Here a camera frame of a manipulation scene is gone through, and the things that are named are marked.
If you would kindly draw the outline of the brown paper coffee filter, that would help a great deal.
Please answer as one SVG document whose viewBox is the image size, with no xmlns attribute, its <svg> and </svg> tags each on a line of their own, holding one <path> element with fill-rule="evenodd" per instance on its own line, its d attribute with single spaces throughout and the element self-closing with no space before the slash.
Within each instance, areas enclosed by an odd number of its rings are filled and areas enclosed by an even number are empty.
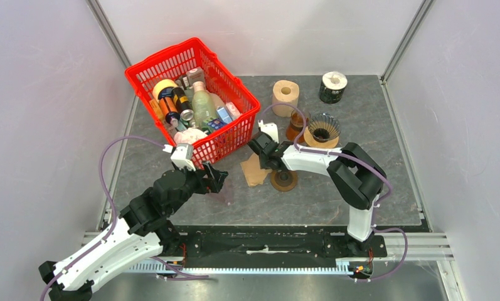
<svg viewBox="0 0 500 301">
<path fill-rule="evenodd" d="M 267 175 L 272 172 L 270 169 L 260 167 L 259 157 L 256 154 L 252 154 L 248 160 L 241 162 L 240 165 L 249 187 L 263 184 Z"/>
</svg>

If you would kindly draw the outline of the light wooden ring holder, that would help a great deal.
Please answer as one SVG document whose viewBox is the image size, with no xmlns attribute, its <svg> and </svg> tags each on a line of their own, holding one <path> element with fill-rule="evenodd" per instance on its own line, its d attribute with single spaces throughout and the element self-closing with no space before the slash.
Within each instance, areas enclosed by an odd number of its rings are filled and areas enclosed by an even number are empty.
<svg viewBox="0 0 500 301">
<path fill-rule="evenodd" d="M 325 141 L 325 142 L 318 142 L 315 138 L 313 138 L 312 134 L 309 132 L 308 129 L 304 131 L 304 140 L 305 143 L 309 147 L 316 147 L 320 149 L 333 149 L 336 148 L 338 143 L 339 143 L 339 136 L 337 136 L 335 139 Z"/>
</svg>

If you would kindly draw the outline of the dark glass fluted dripper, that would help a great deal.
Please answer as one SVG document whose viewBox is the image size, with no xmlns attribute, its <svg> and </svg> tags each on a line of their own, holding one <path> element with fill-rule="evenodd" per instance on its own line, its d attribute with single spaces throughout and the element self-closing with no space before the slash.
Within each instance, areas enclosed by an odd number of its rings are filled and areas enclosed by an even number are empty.
<svg viewBox="0 0 500 301">
<path fill-rule="evenodd" d="M 317 142 L 328 142 L 339 138 L 341 124 L 336 117 L 321 113 L 313 116 L 308 123 L 309 133 Z"/>
</svg>

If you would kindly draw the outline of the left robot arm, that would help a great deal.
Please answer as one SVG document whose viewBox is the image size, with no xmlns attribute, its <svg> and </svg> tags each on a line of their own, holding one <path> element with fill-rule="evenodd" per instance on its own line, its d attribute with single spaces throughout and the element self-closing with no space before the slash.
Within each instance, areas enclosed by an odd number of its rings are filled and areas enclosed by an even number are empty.
<svg viewBox="0 0 500 301">
<path fill-rule="evenodd" d="M 62 261 L 46 261 L 39 271 L 46 287 L 40 299 L 90 300 L 117 275 L 150 257 L 175 255 L 180 234 L 170 222 L 194 194 L 219 193 L 228 172 L 208 161 L 201 169 L 166 171 L 132 199 L 106 230 Z"/>
</svg>

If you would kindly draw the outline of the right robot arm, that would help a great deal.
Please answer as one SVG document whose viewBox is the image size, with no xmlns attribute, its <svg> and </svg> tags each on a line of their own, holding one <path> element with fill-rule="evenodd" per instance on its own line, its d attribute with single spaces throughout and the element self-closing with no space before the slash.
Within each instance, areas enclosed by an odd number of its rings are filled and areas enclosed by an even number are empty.
<svg viewBox="0 0 500 301">
<path fill-rule="evenodd" d="M 346 249 L 363 256 L 371 248 L 373 209 L 387 197 L 392 186 L 382 168 L 358 145 L 322 149 L 293 142 L 278 143 L 260 133 L 248 143 L 260 167 L 275 171 L 306 171 L 328 176 L 349 205 Z"/>
</svg>

